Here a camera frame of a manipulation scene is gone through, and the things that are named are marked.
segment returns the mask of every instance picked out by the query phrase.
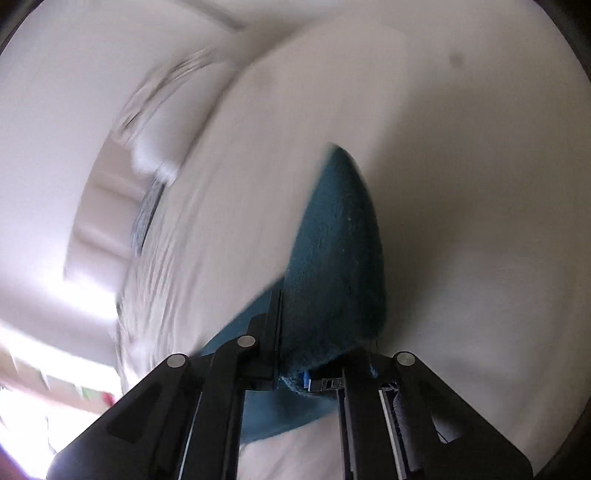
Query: fuzzy blue fabric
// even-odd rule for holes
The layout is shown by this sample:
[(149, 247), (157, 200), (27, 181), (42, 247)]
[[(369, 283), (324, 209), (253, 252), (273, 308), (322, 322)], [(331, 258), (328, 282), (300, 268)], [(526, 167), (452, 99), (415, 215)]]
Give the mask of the fuzzy blue fabric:
[(374, 209), (352, 159), (331, 152), (304, 214), (285, 279), (258, 297), (202, 350), (246, 333), (266, 313), (273, 288), (284, 292), (279, 388), (247, 391), (241, 442), (295, 429), (336, 408), (331, 398), (304, 394), (304, 372), (320, 367), (363, 340), (385, 321), (384, 262)]

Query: white surface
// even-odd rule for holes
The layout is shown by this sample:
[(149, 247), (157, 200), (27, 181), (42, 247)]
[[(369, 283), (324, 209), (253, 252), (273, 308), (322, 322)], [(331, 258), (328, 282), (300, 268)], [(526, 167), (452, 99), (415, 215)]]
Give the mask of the white surface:
[[(415, 352), (537, 470), (591, 393), (591, 86), (533, 2), (385, 3), (228, 93), (132, 268), (128, 352), (145, 372), (199, 348), (282, 276), (334, 142), (381, 229), (381, 351)], [(336, 431), (329, 417), (245, 449), (275, 466), (243, 478), (341, 478), (324, 469)]]
[(289, 25), (304, 25), (317, 21), (340, 10), (343, 0), (176, 0), (195, 8), (203, 4), (213, 5), (217, 10), (230, 15), (243, 25), (260, 21), (283, 22)]
[(132, 253), (132, 231), (151, 178), (132, 171), (129, 151), (109, 137), (90, 171), (74, 217), (64, 279), (115, 309)]
[(154, 174), (161, 182), (172, 184), (218, 97), (234, 75), (236, 69), (231, 64), (214, 63), (189, 74), (176, 89), (164, 86), (161, 95), (166, 99), (149, 114), (149, 120), (127, 145), (134, 171)]
[(112, 297), (62, 279), (80, 195), (117, 114), (156, 64), (226, 33), (159, 0), (45, 0), (0, 57), (0, 318), (115, 363)]

